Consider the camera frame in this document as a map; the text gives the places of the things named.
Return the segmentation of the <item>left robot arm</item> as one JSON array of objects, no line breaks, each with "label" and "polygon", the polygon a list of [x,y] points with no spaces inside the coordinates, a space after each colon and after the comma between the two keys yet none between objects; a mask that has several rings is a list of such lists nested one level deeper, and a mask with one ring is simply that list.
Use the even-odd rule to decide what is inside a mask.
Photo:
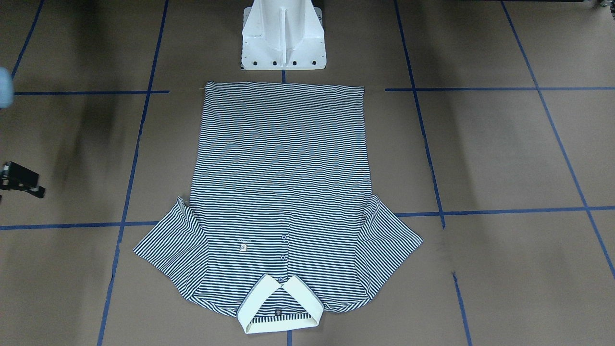
[{"label": "left robot arm", "polygon": [[[0,68],[0,108],[4,109],[13,103],[14,87],[11,74],[6,68]],[[46,189],[39,185],[39,174],[13,161],[1,165],[0,171],[2,190],[24,191],[37,198],[44,198]]]}]

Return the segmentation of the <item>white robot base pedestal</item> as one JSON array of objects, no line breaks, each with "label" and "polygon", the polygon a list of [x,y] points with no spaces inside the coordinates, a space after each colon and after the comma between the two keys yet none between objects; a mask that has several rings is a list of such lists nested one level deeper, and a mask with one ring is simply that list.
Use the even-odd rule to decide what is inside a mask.
[{"label": "white robot base pedestal", "polygon": [[243,11],[240,66],[248,71],[325,69],[321,8],[311,0],[255,0]]}]

